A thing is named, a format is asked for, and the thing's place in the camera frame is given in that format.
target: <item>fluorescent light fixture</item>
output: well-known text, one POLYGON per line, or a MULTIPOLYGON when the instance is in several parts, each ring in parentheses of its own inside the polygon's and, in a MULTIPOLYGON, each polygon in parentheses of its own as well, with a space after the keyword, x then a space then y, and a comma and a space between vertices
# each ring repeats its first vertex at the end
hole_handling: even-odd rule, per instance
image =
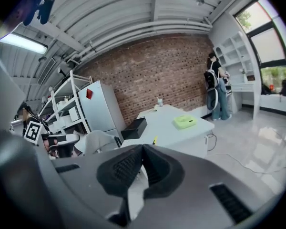
POLYGON ((0 39, 0 42, 21 47, 40 54, 44 54, 48 49, 46 45, 16 34, 8 34, 7 36, 0 39))

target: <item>green object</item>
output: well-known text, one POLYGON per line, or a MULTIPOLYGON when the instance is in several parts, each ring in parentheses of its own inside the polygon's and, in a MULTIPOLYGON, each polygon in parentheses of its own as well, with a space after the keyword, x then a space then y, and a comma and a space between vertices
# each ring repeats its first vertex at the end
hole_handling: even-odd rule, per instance
POLYGON ((185 129, 195 125, 197 123, 197 120, 191 115, 185 114, 180 117, 174 118, 173 123, 178 129, 185 129))

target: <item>red paper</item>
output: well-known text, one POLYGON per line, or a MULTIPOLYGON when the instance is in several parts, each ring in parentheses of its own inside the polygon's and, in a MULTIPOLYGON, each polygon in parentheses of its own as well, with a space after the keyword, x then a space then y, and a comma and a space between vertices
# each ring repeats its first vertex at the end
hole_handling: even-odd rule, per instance
POLYGON ((91 91, 90 89, 87 89, 86 91, 86 98, 91 99, 93 95, 93 91, 91 91))

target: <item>black cord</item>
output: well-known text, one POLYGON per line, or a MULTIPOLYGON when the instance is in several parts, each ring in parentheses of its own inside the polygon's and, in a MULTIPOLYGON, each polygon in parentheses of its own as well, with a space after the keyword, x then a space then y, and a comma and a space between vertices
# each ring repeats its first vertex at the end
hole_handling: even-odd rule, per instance
POLYGON ((214 135, 213 131, 211 131, 211 132, 212 132, 211 134, 208 134, 208 135, 206 135, 206 136, 207 136, 208 138, 212 138, 212 137, 214 136, 214 137, 215 137, 215 145, 214 145, 213 148, 208 149, 208 151, 212 151, 212 150, 216 147, 216 143, 217 143, 217 136, 214 135))

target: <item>white cord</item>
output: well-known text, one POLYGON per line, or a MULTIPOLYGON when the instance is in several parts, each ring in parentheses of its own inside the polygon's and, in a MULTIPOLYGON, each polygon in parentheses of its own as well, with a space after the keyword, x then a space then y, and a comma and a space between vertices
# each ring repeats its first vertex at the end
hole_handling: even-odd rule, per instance
MULTIPOLYGON (((284 139, 277 131, 275 131, 275 130, 273 130, 273 131, 280 136, 280 138, 282 139, 282 141, 285 143, 285 146, 286 146, 286 141, 285 141, 285 139, 284 139)), ((211 155, 208 155, 207 157, 215 156, 215 155, 228 155, 228 156, 230 156, 232 159, 234 159, 235 161, 237 161, 242 167, 244 167, 244 168, 246 168, 246 169, 248 169, 248 170, 251 170, 253 173, 256 173, 256 174, 270 175, 270 174, 272 174, 272 173, 274 173, 274 172, 278 172, 278 171, 281 171, 282 169, 286 169, 286 167, 282 167, 282 168, 280 168, 280 169, 278 169, 278 170, 274 170, 274 171, 272 171, 272 172, 270 172, 270 173, 257 172, 257 171, 254 171, 254 170, 252 170, 252 169, 250 169, 250 168, 244 166, 238 159, 234 158, 232 155, 227 154, 227 153, 224 153, 224 154, 211 154, 211 155)))

